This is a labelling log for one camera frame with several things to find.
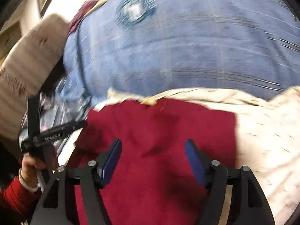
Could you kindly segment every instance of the metal screw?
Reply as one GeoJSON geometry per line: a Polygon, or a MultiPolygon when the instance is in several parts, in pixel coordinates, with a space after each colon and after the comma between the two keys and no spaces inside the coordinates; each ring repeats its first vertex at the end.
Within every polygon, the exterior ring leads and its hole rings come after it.
{"type": "Polygon", "coordinates": [[[213,166],[219,166],[219,165],[220,165],[220,162],[217,161],[217,160],[213,160],[213,161],[211,161],[211,164],[212,164],[213,166]]]}
{"type": "Polygon", "coordinates": [[[59,167],[57,168],[57,170],[58,170],[59,172],[62,172],[62,171],[65,170],[65,167],[64,167],[64,166],[59,166],[59,167]]]}
{"type": "Polygon", "coordinates": [[[94,160],[88,162],[88,165],[89,165],[90,167],[95,166],[96,164],[97,164],[97,162],[94,161],[94,160]]]}
{"type": "Polygon", "coordinates": [[[243,166],[243,170],[244,170],[245,172],[248,172],[248,171],[250,171],[250,168],[249,168],[248,166],[243,166]]]}

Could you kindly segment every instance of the person's hand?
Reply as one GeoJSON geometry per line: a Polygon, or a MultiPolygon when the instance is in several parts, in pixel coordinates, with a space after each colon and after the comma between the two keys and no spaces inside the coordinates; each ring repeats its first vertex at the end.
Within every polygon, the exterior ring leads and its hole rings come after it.
{"type": "MultiPolygon", "coordinates": [[[[55,148],[51,158],[51,166],[53,170],[56,170],[59,166],[57,162],[57,150],[55,148]]],[[[46,168],[46,165],[41,159],[32,157],[26,153],[22,160],[21,176],[25,183],[31,188],[35,188],[38,185],[38,179],[34,168],[44,169],[46,168]]]]}

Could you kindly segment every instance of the blue gripper pad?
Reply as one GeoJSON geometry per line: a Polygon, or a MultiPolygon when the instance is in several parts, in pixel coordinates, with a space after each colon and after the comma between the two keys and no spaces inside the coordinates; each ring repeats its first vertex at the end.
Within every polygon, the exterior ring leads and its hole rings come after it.
{"type": "Polygon", "coordinates": [[[122,142],[119,140],[114,146],[112,152],[110,153],[110,156],[107,159],[107,162],[104,164],[102,168],[102,180],[101,180],[102,187],[110,183],[110,180],[113,176],[113,172],[115,171],[115,168],[121,156],[121,152],[122,152],[122,142]]]}
{"type": "Polygon", "coordinates": [[[190,140],[185,141],[184,152],[185,155],[187,156],[188,162],[190,163],[196,181],[198,184],[202,185],[203,187],[206,187],[207,185],[207,178],[205,176],[206,169],[204,168],[200,159],[198,158],[196,151],[198,151],[198,148],[193,142],[191,142],[190,140]]]}

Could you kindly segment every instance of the red sleeve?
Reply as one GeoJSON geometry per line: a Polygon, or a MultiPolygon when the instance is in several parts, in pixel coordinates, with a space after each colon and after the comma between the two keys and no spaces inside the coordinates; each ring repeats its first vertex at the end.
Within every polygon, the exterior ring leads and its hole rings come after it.
{"type": "Polygon", "coordinates": [[[0,191],[0,199],[4,201],[10,209],[18,212],[19,214],[26,214],[35,205],[35,202],[41,195],[40,190],[31,193],[16,177],[11,184],[4,191],[0,191]]]}

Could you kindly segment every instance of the white bracelet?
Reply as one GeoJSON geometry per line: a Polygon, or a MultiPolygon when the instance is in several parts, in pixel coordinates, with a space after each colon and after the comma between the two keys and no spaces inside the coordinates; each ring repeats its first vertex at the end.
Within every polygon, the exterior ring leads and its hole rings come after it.
{"type": "Polygon", "coordinates": [[[22,177],[22,175],[21,175],[21,169],[22,169],[22,168],[19,169],[19,181],[20,181],[20,183],[22,184],[22,186],[23,186],[25,189],[27,189],[27,190],[30,191],[31,193],[36,192],[36,191],[38,190],[38,185],[37,185],[35,188],[29,187],[29,186],[26,184],[26,182],[24,181],[24,179],[23,179],[23,177],[22,177]]]}

